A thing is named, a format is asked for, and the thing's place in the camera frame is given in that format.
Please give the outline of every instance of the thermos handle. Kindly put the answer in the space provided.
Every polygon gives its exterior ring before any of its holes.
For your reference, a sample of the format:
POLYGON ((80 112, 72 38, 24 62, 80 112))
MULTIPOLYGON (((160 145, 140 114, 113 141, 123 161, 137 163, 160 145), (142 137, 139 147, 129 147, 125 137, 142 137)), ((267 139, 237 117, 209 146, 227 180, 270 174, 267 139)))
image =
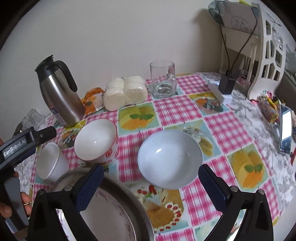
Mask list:
POLYGON ((56 67, 58 67, 58 68, 61 69, 61 71, 63 72, 64 76, 66 77, 66 80, 68 82, 68 85, 69 85, 70 89, 72 91, 76 92, 77 91, 77 85, 76 85, 76 83, 75 83, 75 81, 74 81, 74 79, 73 79, 73 77, 71 75, 71 72, 68 69, 67 65, 63 61, 57 60, 57 61, 51 63, 47 67, 47 69, 50 69, 50 68, 52 68, 54 66, 56 66, 56 67))

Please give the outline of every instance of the glass mug handle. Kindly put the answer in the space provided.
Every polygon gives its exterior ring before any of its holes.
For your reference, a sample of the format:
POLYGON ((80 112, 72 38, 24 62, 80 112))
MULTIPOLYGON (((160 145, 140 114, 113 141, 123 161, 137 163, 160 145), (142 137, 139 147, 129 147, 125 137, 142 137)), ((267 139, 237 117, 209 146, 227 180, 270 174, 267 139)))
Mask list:
POLYGON ((176 89, 177 80, 176 80, 174 74, 169 72, 169 73, 166 74, 165 78, 166 78, 167 81, 171 82, 172 89, 173 90, 176 89))

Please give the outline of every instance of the table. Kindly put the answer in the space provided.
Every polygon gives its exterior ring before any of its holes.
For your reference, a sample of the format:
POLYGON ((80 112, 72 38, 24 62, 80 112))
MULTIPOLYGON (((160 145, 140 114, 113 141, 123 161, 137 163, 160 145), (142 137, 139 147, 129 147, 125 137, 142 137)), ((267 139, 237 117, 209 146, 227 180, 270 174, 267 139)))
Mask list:
MULTIPOLYGON (((236 185, 242 191, 263 189, 275 224, 291 201, 296 187, 290 157, 278 152, 268 122, 258 107, 239 91, 233 91, 230 105, 220 105, 207 87, 209 80, 219 78, 217 73, 188 74, 177 78, 176 94, 170 98, 157 99, 149 94, 142 104, 115 112, 101 110, 85 117, 70 130, 64 130, 50 115, 43 128, 54 126, 57 129, 57 136, 51 141, 59 144, 70 162, 70 169, 74 169, 85 165, 73 150, 79 130, 99 118, 113 121, 119 133, 118 160, 108 167, 108 172, 125 182, 140 199, 146 197, 160 203, 158 213, 148 213, 158 241, 203 240, 221 215, 198 178, 180 190, 157 188, 142 179, 137 167, 140 145, 151 134, 168 128, 181 129, 194 138, 196 133, 202 134, 198 141, 204 163, 228 185, 236 185), (139 124, 126 118, 127 114, 138 112, 148 114, 149 120, 139 124), (156 217, 159 215, 165 218, 158 220, 156 217)), ((39 189, 48 191, 51 186, 37 176, 35 169, 35 160, 45 144, 16 167, 21 191, 33 198, 39 189)))

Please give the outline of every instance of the human hand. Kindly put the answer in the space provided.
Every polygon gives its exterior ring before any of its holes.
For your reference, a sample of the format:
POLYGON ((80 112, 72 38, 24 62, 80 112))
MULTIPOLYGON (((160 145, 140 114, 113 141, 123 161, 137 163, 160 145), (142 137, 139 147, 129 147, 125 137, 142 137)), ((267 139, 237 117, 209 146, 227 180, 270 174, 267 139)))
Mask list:
MULTIPOLYGON (((15 172, 14 177, 19 177, 18 173, 15 172)), ((27 215, 30 215, 31 212, 32 212, 32 206, 30 205, 31 203, 31 198, 24 192, 21 192, 20 193, 21 195, 21 198, 22 198, 22 203, 25 204, 24 207, 25 207, 25 210, 26 210, 26 214, 27 215)), ((3 204, 0 202, 0 215, 3 217, 3 218, 9 218, 11 215, 12 215, 12 209, 11 207, 3 204)))

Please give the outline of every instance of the white power strip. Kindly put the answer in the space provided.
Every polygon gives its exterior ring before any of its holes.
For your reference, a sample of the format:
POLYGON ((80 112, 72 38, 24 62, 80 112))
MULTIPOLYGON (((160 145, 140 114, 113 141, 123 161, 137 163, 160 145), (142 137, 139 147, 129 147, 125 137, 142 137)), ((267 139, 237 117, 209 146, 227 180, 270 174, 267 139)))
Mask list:
POLYGON ((213 94, 221 104, 230 104, 232 101, 232 96, 222 94, 218 89, 218 86, 218 81, 210 81, 208 84, 208 88, 210 89, 210 91, 213 92, 213 94))

